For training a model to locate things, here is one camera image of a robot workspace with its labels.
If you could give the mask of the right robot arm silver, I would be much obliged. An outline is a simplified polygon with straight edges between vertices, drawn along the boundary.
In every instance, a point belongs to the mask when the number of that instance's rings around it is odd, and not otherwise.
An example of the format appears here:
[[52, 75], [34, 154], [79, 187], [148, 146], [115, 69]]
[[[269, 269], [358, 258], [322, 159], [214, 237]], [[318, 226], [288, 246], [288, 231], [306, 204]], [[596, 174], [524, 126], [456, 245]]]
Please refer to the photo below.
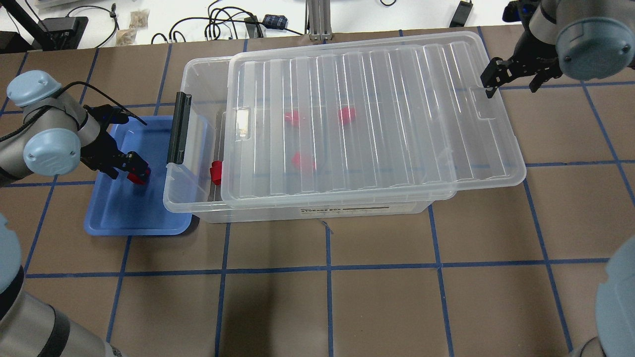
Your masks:
[[[531, 77], [529, 88], [562, 75], [578, 81], [604, 79], [634, 67], [632, 0], [511, 0], [502, 12], [523, 32], [508, 59], [494, 57], [481, 73], [491, 99], [504, 84]], [[635, 354], [635, 247], [629, 238], [608, 260], [597, 288], [597, 335], [572, 357], [632, 357]]]

